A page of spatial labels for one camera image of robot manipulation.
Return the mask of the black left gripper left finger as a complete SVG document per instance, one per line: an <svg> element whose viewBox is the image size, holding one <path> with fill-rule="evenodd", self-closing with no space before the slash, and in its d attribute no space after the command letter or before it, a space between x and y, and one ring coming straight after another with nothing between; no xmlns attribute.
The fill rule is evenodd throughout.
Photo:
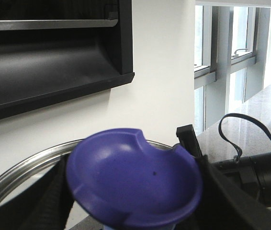
<svg viewBox="0 0 271 230"><path fill-rule="evenodd" d="M66 180L67 157L0 207L0 230L63 230L74 203Z"/></svg>

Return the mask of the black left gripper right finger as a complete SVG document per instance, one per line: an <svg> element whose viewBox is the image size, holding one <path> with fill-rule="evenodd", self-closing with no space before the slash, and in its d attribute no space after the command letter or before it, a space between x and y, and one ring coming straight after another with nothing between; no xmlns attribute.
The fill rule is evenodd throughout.
<svg viewBox="0 0 271 230"><path fill-rule="evenodd" d="M222 175L206 156L196 159L203 195L191 230L271 230L271 211Z"/></svg>

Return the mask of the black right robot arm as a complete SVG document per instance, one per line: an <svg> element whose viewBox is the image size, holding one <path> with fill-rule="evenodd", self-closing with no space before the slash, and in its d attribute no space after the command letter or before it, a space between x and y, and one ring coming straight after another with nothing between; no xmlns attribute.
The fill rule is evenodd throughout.
<svg viewBox="0 0 271 230"><path fill-rule="evenodd" d="M177 230L271 230L271 153L209 163L192 125L177 128L180 144L203 173L203 199Z"/></svg>

